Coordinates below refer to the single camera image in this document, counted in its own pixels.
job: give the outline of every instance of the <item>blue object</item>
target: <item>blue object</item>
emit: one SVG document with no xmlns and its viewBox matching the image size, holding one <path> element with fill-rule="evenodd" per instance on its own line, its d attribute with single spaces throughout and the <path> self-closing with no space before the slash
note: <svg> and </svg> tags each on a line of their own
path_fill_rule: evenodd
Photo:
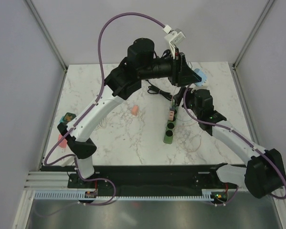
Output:
<svg viewBox="0 0 286 229">
<path fill-rule="evenodd" d="M 64 118 L 65 116 L 63 116 L 63 117 L 61 117 L 61 120 L 59 121 L 59 123 L 63 123 L 63 118 Z"/>
<path fill-rule="evenodd" d="M 201 82 L 194 83 L 197 87 L 201 87 L 206 82 L 206 75 L 199 69 L 196 68 L 194 72 L 201 77 Z"/>
</svg>

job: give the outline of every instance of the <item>pink object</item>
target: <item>pink object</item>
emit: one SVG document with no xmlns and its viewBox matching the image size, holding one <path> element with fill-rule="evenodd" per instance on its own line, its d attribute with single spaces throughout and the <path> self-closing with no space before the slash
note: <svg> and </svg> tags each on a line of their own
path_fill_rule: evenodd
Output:
<svg viewBox="0 0 286 229">
<path fill-rule="evenodd" d="M 58 135 L 58 141 L 62 138 L 62 135 Z M 59 144 L 61 148 L 66 148 L 67 147 L 67 140 L 63 139 L 63 141 Z"/>
<path fill-rule="evenodd" d="M 132 115 L 137 116 L 138 112 L 139 112 L 139 107 L 137 105 L 133 106 Z"/>
</svg>

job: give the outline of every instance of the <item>white marble surface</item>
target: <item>white marble surface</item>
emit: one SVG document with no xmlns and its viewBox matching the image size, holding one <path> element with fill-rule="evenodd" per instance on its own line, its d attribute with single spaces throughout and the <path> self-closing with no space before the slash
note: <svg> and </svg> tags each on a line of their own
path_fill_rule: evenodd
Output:
<svg viewBox="0 0 286 229">
<path fill-rule="evenodd" d="M 249 136 L 244 114 L 238 99 L 235 85 L 226 62 L 194 62 L 193 69 L 201 69 L 208 77 L 214 106 L 241 131 Z M 105 64 L 105 75 L 117 64 Z M 55 116 L 54 128 L 47 152 L 56 143 L 59 132 L 57 124 L 66 112 L 79 114 L 94 100 L 100 89 L 101 74 L 98 64 L 70 65 Z M 151 82 L 159 88 L 174 91 L 167 79 L 154 79 Z M 142 89 L 135 92 L 122 105 L 107 116 L 105 129 L 97 128 L 91 135 L 98 149 L 93 155 L 95 165 L 187 165 L 242 163 L 240 158 L 227 146 L 206 132 L 191 120 L 180 107 L 174 141 L 163 143 L 170 102 L 161 95 L 147 93 L 148 83 L 142 82 Z M 131 115 L 134 105 L 139 106 L 138 116 Z M 49 161 L 71 153 L 57 147 Z"/>
</svg>

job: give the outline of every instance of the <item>metal floor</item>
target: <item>metal floor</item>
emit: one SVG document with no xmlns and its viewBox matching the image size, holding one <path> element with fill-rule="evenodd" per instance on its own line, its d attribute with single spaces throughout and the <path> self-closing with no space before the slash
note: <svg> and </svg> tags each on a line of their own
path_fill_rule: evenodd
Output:
<svg viewBox="0 0 286 229">
<path fill-rule="evenodd" d="M 39 214 L 71 201 L 35 200 Z M 225 207 L 191 201 L 116 201 L 107 206 L 71 206 L 51 217 L 31 213 L 28 229 L 281 229 L 274 202 L 238 193 Z"/>
</svg>

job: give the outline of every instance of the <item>white wall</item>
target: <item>white wall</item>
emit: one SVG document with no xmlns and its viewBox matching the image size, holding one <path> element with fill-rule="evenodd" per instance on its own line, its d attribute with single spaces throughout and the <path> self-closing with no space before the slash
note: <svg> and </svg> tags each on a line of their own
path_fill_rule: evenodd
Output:
<svg viewBox="0 0 286 229">
<path fill-rule="evenodd" d="M 0 229 L 35 169 L 62 68 L 23 1 L 0 0 Z"/>
<path fill-rule="evenodd" d="M 67 64 L 97 63 L 102 26 L 116 14 L 140 12 L 183 30 L 189 61 L 234 62 L 267 0 L 33 0 Z M 120 62 L 140 37 L 167 47 L 161 28 L 138 17 L 121 18 L 104 33 L 105 63 Z"/>
<path fill-rule="evenodd" d="M 286 0 L 276 1 L 238 72 L 261 143 L 286 169 Z"/>
</svg>

